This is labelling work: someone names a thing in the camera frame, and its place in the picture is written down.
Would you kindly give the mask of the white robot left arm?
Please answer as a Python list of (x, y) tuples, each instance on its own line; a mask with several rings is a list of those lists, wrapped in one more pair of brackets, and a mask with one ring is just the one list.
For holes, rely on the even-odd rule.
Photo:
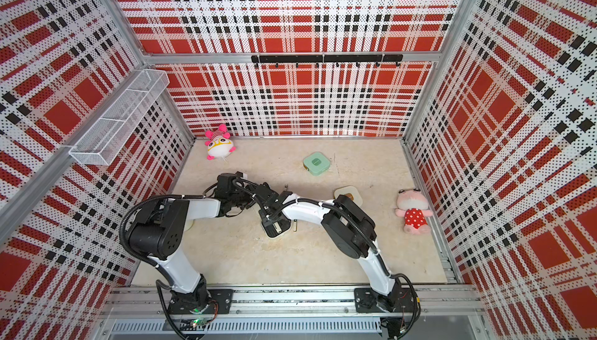
[(156, 195), (132, 206), (123, 216), (119, 242), (130, 256), (150, 265), (166, 280), (156, 286), (171, 294), (173, 302), (164, 308), (168, 315), (218, 310), (219, 302), (208, 292), (204, 275), (183, 252), (184, 230), (195, 220), (231, 217), (234, 208), (252, 207), (256, 188), (242, 172), (224, 173), (200, 195)]

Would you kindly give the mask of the cream manicure case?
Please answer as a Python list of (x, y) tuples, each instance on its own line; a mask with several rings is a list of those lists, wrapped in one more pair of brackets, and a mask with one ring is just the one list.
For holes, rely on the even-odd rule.
[(286, 217), (277, 220), (264, 218), (261, 220), (261, 225), (269, 238), (277, 238), (291, 228), (292, 221)]
[(348, 197), (357, 206), (361, 206), (363, 203), (360, 192), (354, 186), (345, 186), (334, 191), (334, 198), (338, 198), (340, 195)]

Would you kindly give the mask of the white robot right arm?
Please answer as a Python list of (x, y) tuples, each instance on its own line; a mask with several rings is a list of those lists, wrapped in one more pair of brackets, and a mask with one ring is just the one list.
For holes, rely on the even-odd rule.
[(369, 287), (354, 291), (359, 313), (411, 313), (421, 315), (414, 285), (403, 273), (391, 273), (377, 244), (375, 222), (353, 200), (339, 195), (334, 200), (311, 200), (284, 191), (277, 193), (266, 183), (244, 186), (259, 206), (261, 224), (270, 238), (289, 231), (295, 221), (321, 226), (344, 255), (358, 262)]

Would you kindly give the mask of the mint green manicure case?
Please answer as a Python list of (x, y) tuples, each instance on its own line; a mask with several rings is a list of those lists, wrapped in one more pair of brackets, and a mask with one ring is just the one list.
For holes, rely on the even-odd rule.
[(311, 175), (319, 176), (331, 167), (331, 161), (321, 152), (315, 152), (303, 159), (303, 166)]

